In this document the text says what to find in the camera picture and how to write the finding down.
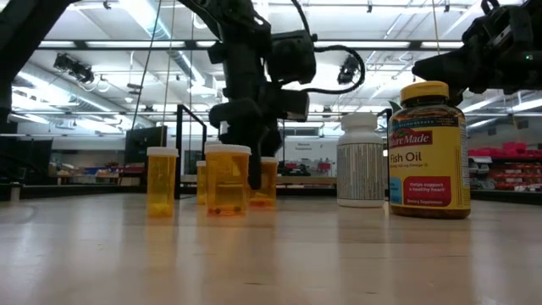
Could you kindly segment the right arm's black gripper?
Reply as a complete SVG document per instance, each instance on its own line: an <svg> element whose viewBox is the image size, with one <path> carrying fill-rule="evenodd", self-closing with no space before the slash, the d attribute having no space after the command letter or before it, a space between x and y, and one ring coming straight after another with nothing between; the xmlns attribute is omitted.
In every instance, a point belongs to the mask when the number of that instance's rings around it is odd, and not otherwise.
<svg viewBox="0 0 542 305"><path fill-rule="evenodd" d="M523 9L501 5L498 0L481 0L484 15L463 34L467 48L469 84L473 93L488 89L511 94L519 90L512 77L523 46ZM466 88L466 55L461 50L418 60L412 73L424 80L418 83L421 96L446 97L450 105L463 101Z"/></svg>

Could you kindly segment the left arm's black gripper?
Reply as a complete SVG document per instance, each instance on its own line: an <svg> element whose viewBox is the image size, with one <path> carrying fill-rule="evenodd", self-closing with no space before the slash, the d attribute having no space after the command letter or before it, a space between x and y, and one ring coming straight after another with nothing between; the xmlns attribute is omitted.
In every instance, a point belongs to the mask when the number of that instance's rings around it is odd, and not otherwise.
<svg viewBox="0 0 542 305"><path fill-rule="evenodd" d="M209 122L217 127L226 121L264 122L271 119L307 120L310 99L303 91L292 91L266 80L263 65L258 58L228 58L223 62L226 87L223 94L228 98L209 111ZM227 126L219 135L225 144L249 147L248 183L253 189L261 187L262 156L274 157L283 146L283 134L272 129L263 138L260 127Z"/></svg>

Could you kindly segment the large orange pill bottle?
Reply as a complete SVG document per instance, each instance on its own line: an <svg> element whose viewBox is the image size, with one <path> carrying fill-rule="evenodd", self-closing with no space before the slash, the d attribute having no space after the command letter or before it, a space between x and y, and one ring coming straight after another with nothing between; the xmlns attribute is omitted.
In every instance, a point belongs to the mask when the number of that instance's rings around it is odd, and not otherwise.
<svg viewBox="0 0 542 305"><path fill-rule="evenodd" d="M279 161L276 158L261 157L261 187L252 190L249 200L251 208L275 209L276 181Z"/></svg>
<svg viewBox="0 0 542 305"><path fill-rule="evenodd" d="M249 147L233 144L206 146L207 214L216 217L244 216L248 190Z"/></svg>

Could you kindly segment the small orange pill bottle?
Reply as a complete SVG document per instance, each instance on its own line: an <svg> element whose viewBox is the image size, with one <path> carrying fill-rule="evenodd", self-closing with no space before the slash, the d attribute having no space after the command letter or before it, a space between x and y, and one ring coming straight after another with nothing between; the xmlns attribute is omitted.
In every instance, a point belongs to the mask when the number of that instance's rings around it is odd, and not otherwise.
<svg viewBox="0 0 542 305"><path fill-rule="evenodd" d="M147 149L147 216L171 217L174 214L174 189L177 157L174 148Z"/></svg>
<svg viewBox="0 0 542 305"><path fill-rule="evenodd" d="M196 203L205 206L207 202L207 164L196 162Z"/></svg>

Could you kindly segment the fish oil bottle yellow lid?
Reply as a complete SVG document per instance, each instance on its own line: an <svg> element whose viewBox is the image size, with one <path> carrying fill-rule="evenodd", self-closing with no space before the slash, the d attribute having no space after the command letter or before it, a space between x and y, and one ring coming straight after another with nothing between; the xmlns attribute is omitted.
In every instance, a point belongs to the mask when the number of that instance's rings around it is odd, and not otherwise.
<svg viewBox="0 0 542 305"><path fill-rule="evenodd" d="M467 127L441 81L401 89L401 109L388 122L390 210L427 219L471 213Z"/></svg>

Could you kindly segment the white medicine bottle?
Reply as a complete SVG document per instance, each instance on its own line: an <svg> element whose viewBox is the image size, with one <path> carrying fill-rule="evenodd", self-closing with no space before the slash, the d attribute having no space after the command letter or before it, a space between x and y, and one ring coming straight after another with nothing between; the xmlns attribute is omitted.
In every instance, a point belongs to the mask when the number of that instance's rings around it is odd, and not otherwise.
<svg viewBox="0 0 542 305"><path fill-rule="evenodd" d="M348 114L337 143L337 203L347 208L380 208L384 203L384 141L375 130L377 116Z"/></svg>

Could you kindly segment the red storage shelves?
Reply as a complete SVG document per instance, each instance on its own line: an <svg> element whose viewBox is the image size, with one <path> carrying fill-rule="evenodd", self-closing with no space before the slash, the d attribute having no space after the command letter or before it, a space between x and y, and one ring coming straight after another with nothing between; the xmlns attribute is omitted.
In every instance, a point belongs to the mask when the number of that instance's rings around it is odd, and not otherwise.
<svg viewBox="0 0 542 305"><path fill-rule="evenodd" d="M542 192L542 149L524 142L468 151L472 190Z"/></svg>

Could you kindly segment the black ceiling mounted device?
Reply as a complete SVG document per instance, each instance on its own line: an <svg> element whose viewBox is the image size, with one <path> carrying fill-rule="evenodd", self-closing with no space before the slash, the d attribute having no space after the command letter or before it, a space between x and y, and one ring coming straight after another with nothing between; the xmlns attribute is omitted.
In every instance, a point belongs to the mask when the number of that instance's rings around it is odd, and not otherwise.
<svg viewBox="0 0 542 305"><path fill-rule="evenodd" d="M84 64L67 53L58 53L53 67L60 72L67 73L83 84L90 84L95 80L89 64Z"/></svg>
<svg viewBox="0 0 542 305"><path fill-rule="evenodd" d="M348 85L354 81L354 77L360 72L360 66L357 59L349 55L340 66L340 72L337 75L339 85Z"/></svg>

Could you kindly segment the black monitor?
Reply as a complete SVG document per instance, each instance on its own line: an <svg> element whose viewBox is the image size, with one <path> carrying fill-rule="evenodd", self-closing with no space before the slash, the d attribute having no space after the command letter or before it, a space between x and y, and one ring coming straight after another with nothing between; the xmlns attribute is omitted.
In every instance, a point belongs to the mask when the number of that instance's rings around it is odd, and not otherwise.
<svg viewBox="0 0 542 305"><path fill-rule="evenodd" d="M149 147L165 147L167 144L167 128L164 126L128 130L124 147L124 162L140 164L147 161Z"/></svg>

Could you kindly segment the cluttered workbench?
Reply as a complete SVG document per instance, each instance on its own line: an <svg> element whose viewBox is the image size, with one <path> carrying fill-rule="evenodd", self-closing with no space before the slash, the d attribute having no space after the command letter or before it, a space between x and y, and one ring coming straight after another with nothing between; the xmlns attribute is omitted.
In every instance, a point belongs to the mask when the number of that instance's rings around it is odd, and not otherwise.
<svg viewBox="0 0 542 305"><path fill-rule="evenodd" d="M49 164L49 176L57 185L138 186L145 174L144 164L76 167L71 164Z"/></svg>

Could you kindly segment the black cabinet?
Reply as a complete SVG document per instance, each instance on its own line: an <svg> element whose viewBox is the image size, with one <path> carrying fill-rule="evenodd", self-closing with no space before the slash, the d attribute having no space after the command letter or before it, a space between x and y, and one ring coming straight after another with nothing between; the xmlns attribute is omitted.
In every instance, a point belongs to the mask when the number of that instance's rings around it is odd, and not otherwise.
<svg viewBox="0 0 542 305"><path fill-rule="evenodd" d="M0 184L41 185L50 181L52 140L0 137Z"/></svg>

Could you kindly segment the black aluminium table frame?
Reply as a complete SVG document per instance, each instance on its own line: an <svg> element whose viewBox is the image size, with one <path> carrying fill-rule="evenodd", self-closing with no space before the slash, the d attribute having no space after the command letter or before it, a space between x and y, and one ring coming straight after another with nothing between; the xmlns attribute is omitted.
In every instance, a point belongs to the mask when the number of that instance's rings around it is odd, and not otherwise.
<svg viewBox="0 0 542 305"><path fill-rule="evenodd" d="M24 186L20 192L21 199L70 197L115 193L145 193L142 186L109 186L109 185L67 185L67 186ZM335 197L335 189L323 188L279 188L280 197ZM542 206L542 192L533 191L488 191L472 190L471 199L491 202L507 202Z"/></svg>

